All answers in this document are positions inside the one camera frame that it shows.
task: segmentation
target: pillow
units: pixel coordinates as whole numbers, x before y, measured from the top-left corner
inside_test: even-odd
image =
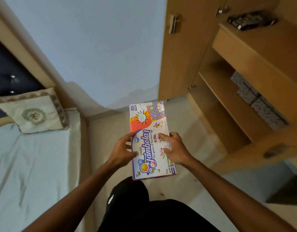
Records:
[[[54,88],[0,97],[2,109],[22,133],[68,129],[68,121]]]

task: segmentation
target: open cabinet door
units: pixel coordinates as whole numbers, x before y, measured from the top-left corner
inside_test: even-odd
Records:
[[[188,93],[226,0],[168,0],[159,100]]]

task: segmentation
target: dark blue headboard panel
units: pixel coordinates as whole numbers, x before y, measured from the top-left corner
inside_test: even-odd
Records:
[[[42,84],[0,43],[0,96],[44,89]],[[0,118],[7,116],[0,110]]]

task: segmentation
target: wall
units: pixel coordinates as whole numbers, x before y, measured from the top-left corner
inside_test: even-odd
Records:
[[[166,0],[0,0],[87,116],[158,96]]]

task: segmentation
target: board game box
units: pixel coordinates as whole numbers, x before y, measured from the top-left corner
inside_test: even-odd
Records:
[[[170,144],[158,136],[169,135],[163,101],[129,105],[130,130],[136,132],[131,140],[132,151],[139,155],[132,160],[133,179],[150,179],[176,175],[175,164],[162,148]]]

